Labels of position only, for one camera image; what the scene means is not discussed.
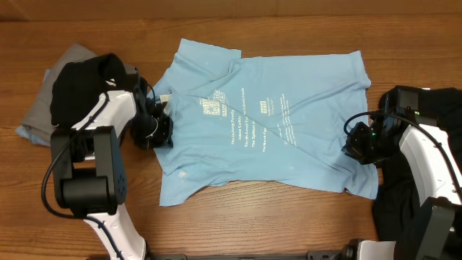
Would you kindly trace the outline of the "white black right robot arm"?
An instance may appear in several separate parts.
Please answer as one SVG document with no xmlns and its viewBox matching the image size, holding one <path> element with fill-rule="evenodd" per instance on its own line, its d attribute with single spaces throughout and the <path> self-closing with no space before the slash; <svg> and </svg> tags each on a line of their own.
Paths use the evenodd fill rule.
<svg viewBox="0 0 462 260">
<path fill-rule="evenodd" d="M 333 259 L 461 257 L 461 91 L 396 86 L 370 123 L 344 124 L 343 153 L 383 171 L 373 205 L 379 239 L 356 240 Z"/>
</svg>

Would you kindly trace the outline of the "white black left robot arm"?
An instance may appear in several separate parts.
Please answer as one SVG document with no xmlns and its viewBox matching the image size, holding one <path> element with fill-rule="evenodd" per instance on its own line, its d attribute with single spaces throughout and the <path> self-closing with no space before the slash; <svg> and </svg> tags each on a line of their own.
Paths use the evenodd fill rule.
<svg viewBox="0 0 462 260">
<path fill-rule="evenodd" d="M 45 208 L 55 216 L 81 220 L 97 234 L 109 259 L 151 259 L 149 244 L 136 231 L 125 205 L 128 184 L 120 145 L 128 132 L 137 147 L 172 147 L 173 121 L 166 102 L 149 83 L 133 75 L 128 89 L 103 92 L 95 107 L 70 129 L 51 137 L 52 162 L 44 179 L 53 179 L 54 210 L 41 189 Z"/>
</svg>

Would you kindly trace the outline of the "light blue printed t-shirt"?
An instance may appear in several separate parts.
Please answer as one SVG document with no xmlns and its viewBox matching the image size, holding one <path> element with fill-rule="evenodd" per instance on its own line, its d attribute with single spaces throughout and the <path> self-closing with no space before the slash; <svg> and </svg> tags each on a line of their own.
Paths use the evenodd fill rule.
<svg viewBox="0 0 462 260">
<path fill-rule="evenodd" d="M 232 181 L 374 199 L 375 166 L 342 152 L 344 125 L 365 120 L 370 85 L 359 51 L 244 58 L 237 49 L 182 40 L 154 86 L 173 121 L 173 146 L 155 151 L 160 204 L 182 204 Z"/>
</svg>

